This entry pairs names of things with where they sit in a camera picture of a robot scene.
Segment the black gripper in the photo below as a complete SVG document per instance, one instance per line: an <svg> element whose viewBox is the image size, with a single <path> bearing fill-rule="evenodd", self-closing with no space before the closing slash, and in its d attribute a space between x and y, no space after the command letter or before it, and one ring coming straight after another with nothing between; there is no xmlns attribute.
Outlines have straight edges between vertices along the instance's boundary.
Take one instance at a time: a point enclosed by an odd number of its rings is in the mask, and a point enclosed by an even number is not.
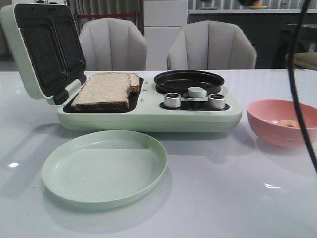
<svg viewBox="0 0 317 238"><path fill-rule="evenodd" d="M250 6L253 5L254 3L256 3L258 0L238 0L238 2L242 5L242 6Z"/></svg>

